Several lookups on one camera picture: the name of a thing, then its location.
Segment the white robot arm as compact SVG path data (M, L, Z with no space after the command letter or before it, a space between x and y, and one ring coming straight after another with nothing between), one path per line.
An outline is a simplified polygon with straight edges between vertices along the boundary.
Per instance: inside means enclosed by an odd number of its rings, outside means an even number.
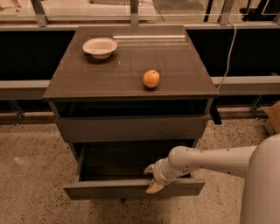
M280 224L279 134L257 146L218 150L177 146L144 170L153 175L146 192L157 193L199 168L244 178L240 224Z

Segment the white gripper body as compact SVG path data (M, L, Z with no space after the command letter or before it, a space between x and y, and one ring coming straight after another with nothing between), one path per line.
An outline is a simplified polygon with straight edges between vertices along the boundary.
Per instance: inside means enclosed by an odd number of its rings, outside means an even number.
M163 186L169 185L175 179L174 169L167 158L159 159L154 164L153 177L156 182Z

